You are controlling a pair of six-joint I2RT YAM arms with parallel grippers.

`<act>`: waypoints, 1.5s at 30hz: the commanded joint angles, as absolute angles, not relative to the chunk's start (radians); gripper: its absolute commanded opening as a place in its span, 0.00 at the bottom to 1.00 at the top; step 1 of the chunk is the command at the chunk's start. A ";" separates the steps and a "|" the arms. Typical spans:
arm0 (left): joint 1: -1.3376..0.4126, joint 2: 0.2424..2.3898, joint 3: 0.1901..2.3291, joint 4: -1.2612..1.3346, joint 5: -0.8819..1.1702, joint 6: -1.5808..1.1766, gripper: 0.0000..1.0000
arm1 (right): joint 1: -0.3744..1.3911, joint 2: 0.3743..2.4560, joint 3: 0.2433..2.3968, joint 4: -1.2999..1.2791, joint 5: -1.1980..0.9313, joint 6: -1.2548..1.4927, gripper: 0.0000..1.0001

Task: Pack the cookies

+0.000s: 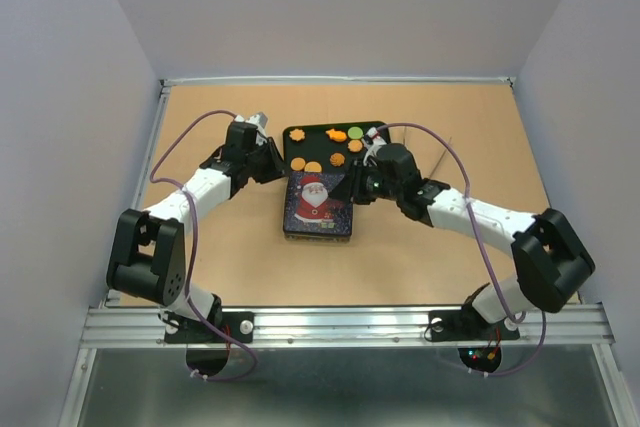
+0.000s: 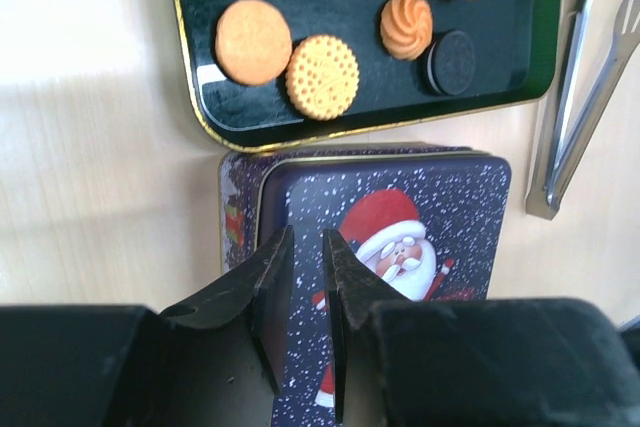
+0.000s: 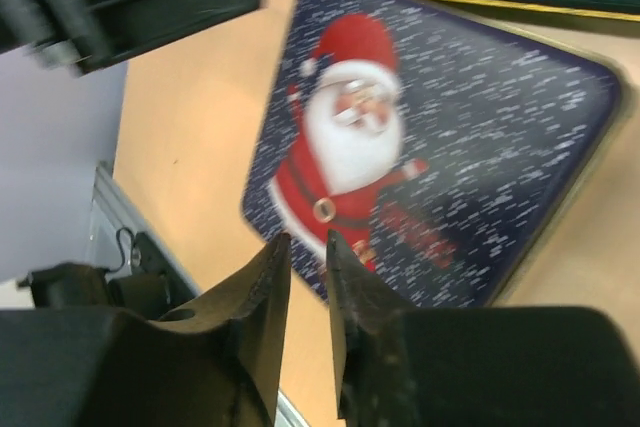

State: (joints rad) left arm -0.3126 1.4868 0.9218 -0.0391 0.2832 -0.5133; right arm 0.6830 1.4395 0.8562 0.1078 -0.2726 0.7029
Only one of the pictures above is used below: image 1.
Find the metal tongs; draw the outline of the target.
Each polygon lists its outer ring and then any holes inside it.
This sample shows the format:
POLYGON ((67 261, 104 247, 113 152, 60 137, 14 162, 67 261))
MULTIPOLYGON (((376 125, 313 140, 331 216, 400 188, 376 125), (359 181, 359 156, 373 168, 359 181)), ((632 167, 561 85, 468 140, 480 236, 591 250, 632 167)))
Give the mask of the metal tongs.
MULTIPOLYGON (((402 128, 402 137, 401 137, 401 143, 409 148, 410 147, 410 140, 411 140, 411 134, 408 131, 407 127, 403 127, 402 128)), ((440 169, 442 163, 444 162, 445 158, 448 155, 448 150, 446 147, 442 147, 440 149, 440 152, 438 154, 438 156, 435 158, 435 160, 432 162, 432 165, 427 173, 427 177, 428 178, 433 178, 436 173, 438 172, 438 170, 440 169)))

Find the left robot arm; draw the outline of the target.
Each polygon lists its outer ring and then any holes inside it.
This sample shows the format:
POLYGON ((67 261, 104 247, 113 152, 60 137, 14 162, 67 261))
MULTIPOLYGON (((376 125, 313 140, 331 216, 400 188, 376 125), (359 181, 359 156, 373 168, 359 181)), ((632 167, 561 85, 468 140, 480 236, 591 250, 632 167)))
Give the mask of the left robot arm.
POLYGON ((199 340, 221 333, 221 299, 192 285, 185 238, 191 233, 196 241, 199 222, 249 181, 264 184, 284 176, 283 158, 265 132, 267 122, 261 112, 235 117, 224 143, 189 180, 169 179, 176 189, 162 201, 120 215, 106 273, 110 289, 188 318, 188 329, 199 340))

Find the gold cookie tin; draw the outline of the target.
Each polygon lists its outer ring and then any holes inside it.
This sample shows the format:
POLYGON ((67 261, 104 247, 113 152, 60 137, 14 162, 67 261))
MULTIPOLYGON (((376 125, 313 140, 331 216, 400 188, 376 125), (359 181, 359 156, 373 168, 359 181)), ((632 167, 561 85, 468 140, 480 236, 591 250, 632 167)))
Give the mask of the gold cookie tin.
POLYGON ((316 235, 314 233, 285 233, 284 238, 288 241, 323 244, 347 244, 351 240, 350 236, 316 235))

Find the gold tin lid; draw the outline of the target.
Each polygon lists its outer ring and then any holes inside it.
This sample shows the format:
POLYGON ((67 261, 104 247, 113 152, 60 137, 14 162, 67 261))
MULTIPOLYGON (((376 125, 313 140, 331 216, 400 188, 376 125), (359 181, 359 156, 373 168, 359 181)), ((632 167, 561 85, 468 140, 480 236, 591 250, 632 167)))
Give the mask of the gold tin lid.
POLYGON ((352 236, 353 205, 329 197, 343 174, 292 173, 283 213, 283 233, 352 236))

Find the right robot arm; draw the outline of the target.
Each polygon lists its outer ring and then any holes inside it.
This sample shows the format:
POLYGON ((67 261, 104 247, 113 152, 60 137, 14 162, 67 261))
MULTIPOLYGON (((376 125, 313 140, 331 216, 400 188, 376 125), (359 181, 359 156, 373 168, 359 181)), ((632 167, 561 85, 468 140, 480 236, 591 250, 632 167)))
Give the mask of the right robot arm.
POLYGON ((474 291, 455 311, 431 320, 430 338, 480 339, 511 314, 559 312, 594 273, 595 263, 566 216, 508 210, 471 198, 449 184, 425 178, 401 144, 373 147, 354 162, 330 198, 367 205, 396 204, 409 219, 456 232, 493 247, 514 263, 512 277, 474 291))

